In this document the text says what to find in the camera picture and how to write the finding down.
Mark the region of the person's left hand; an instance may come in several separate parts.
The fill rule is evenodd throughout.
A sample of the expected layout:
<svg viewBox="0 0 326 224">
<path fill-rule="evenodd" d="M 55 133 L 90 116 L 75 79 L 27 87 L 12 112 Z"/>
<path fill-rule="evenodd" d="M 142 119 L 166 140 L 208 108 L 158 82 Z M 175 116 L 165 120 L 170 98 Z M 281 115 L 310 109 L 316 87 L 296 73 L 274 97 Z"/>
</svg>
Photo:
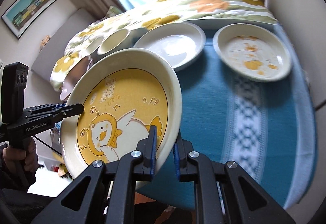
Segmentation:
<svg viewBox="0 0 326 224">
<path fill-rule="evenodd" d="M 16 173 L 16 162 L 23 161 L 26 172 L 36 172 L 38 169 L 38 156 L 36 144 L 31 138 L 27 150 L 15 149 L 11 145 L 3 150 L 4 162 L 11 173 Z"/>
</svg>

